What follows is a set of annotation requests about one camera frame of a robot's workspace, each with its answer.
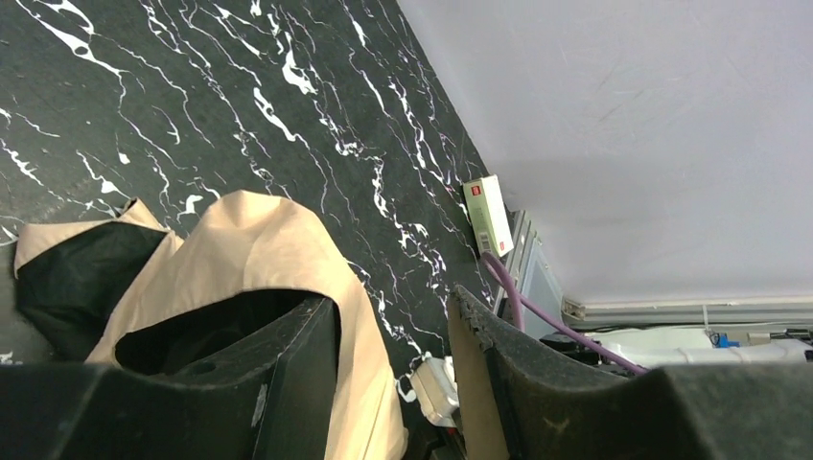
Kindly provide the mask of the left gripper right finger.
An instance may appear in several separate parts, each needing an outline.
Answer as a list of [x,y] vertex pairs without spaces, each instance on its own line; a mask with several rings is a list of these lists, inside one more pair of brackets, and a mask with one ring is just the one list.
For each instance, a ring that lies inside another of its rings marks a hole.
[[510,326],[464,287],[448,303],[472,459],[808,459],[812,367],[671,366],[626,379]]

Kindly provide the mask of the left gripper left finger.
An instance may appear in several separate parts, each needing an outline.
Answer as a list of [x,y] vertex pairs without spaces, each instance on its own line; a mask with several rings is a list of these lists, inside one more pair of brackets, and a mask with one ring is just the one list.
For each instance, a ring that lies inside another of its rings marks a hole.
[[310,298],[171,376],[78,363],[1,369],[5,459],[321,459],[337,306]]

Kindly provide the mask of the beige and black folding umbrella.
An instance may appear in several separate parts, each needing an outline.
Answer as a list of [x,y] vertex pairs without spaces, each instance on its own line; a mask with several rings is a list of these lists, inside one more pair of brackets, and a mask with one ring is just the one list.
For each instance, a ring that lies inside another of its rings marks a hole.
[[238,191],[187,238],[140,200],[118,218],[28,224],[16,301],[61,355],[171,376],[310,298],[337,306],[337,387],[321,459],[398,459],[407,429],[367,292],[319,217],[280,196]]

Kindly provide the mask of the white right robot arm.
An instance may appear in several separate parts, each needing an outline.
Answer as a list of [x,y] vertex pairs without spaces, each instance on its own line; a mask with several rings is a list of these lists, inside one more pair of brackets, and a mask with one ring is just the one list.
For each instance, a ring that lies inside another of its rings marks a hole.
[[812,331],[759,325],[655,327],[583,334],[597,346],[642,368],[679,364],[804,363],[812,360]]

